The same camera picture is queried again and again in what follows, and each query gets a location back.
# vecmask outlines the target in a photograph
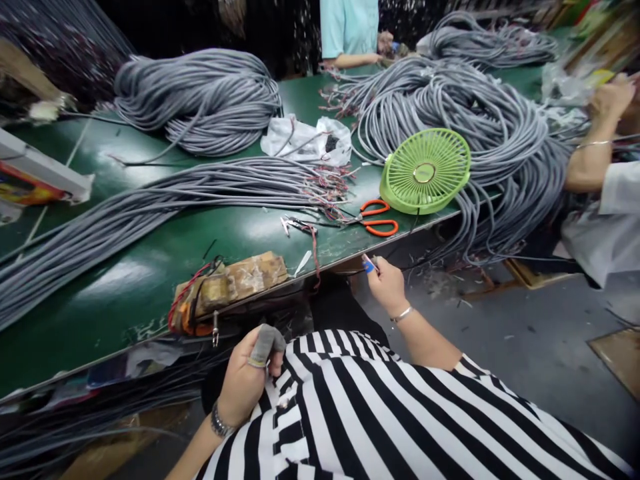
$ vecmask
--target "striped shirt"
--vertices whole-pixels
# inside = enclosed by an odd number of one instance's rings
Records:
[[[326,330],[287,346],[250,421],[197,480],[625,479],[631,468],[508,390],[465,355],[410,365],[370,338]]]

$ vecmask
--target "green workbench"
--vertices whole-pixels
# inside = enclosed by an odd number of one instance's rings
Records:
[[[522,93],[539,92],[540,68],[499,72]],[[334,83],[328,75],[283,81],[280,93],[284,113],[315,125],[326,115],[318,106],[325,102],[319,90]],[[354,122],[347,118],[348,126]],[[77,206],[57,203],[27,208],[22,218],[0,229],[0,255],[66,222],[100,201],[126,189],[140,187],[202,161],[175,149],[154,166],[123,167],[113,156],[142,161],[163,150],[167,142],[134,128],[98,120],[68,120],[40,127],[18,127],[11,132],[52,158],[68,164],[78,173],[94,174],[91,200]],[[260,155],[258,143],[230,158]],[[352,156],[353,168],[361,166]],[[356,213],[364,202],[379,196],[381,168],[373,165],[357,172],[350,186]],[[120,252],[66,287],[58,290],[28,315],[0,332],[0,398],[18,388],[30,388],[49,381],[60,372],[78,370],[112,356],[136,342],[167,332],[167,311],[178,283],[188,280],[203,266],[203,254],[212,240],[217,242],[209,256],[220,254],[227,264],[272,250],[282,255],[292,275],[311,238],[293,229],[286,238],[282,211],[250,207],[218,207],[179,214],[152,234]],[[418,231],[458,213],[455,204],[434,215],[420,217]],[[301,219],[310,217],[297,215]],[[381,218],[398,221],[400,230],[391,238],[368,234],[360,225],[345,229],[319,227],[318,260],[323,269],[356,257],[408,235],[415,217],[391,211]],[[314,274],[313,260],[298,274]]]

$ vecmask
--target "hand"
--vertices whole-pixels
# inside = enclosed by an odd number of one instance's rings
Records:
[[[635,96],[635,85],[624,73],[616,75],[611,83],[602,85],[593,94],[590,107],[594,121],[615,118],[617,121]]]
[[[239,427],[249,418],[265,389],[267,369],[254,367],[249,362],[254,363],[257,354],[262,357],[258,359],[260,362],[266,363],[268,358],[271,360],[268,368],[269,373],[274,377],[280,376],[283,352],[286,348],[285,340],[280,332],[273,329],[275,332],[265,330],[258,341],[260,330],[263,327],[272,329],[268,325],[254,328],[231,352],[229,366],[227,366],[225,380],[222,384],[222,392],[218,397],[220,420],[229,427]],[[270,341],[271,346],[267,345],[265,348],[265,340]],[[254,351],[256,342],[258,342],[258,348]]]
[[[381,62],[384,58],[382,55],[378,55],[377,53],[367,53],[367,63],[369,65],[375,65],[378,62]]]
[[[388,31],[378,33],[378,53],[388,55],[393,49],[393,35]]]
[[[380,273],[374,270],[367,274],[371,293],[391,318],[398,317],[409,308],[409,302],[405,298],[405,278],[399,268],[384,258],[374,257],[373,262]]]

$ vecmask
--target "person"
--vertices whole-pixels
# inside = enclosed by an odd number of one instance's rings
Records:
[[[371,292],[412,363],[389,349],[344,279],[325,277],[311,300],[324,329],[288,345],[268,325],[252,330],[167,480],[632,476],[448,342],[410,306],[398,268],[380,257],[377,268],[367,274]]]
[[[326,67],[372,65],[391,51],[393,35],[378,33],[378,0],[320,0],[322,58]]]
[[[610,273],[640,270],[640,163],[613,163],[611,143],[618,134],[640,137],[638,80],[620,74],[596,90],[591,128],[567,168],[565,189],[598,194],[599,201],[568,216],[562,241],[602,288]]]

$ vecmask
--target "fan grille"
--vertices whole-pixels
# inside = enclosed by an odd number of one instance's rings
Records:
[[[403,204],[394,207],[400,211],[432,213],[466,184],[470,166],[471,153],[462,136],[448,129],[424,130],[405,140],[389,158],[384,190]]]

